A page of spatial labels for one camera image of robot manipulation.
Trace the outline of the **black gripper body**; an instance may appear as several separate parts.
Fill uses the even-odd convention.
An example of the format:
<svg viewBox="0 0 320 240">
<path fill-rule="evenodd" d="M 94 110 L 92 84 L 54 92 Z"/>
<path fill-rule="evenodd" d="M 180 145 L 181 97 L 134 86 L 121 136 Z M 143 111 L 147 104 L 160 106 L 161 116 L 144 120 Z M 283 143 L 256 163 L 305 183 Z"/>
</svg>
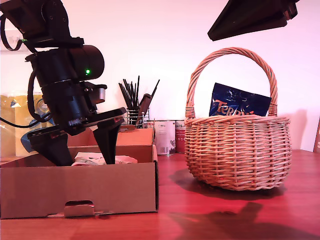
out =
<svg viewBox="0 0 320 240">
<path fill-rule="evenodd" d="M 36 114 L 34 104 L 34 80 L 29 80 L 27 88 L 28 110 L 38 122 L 53 120 L 52 127 L 33 130 L 29 133 L 66 132 L 71 136 L 82 133 L 85 128 L 96 126 L 99 122 L 123 118 L 126 109 L 97 113 L 97 105 L 105 101 L 105 84 L 93 84 L 88 81 L 74 83 L 63 80 L 42 87 L 42 99 L 49 112 Z M 31 144 L 26 134 L 26 143 Z"/>
</svg>

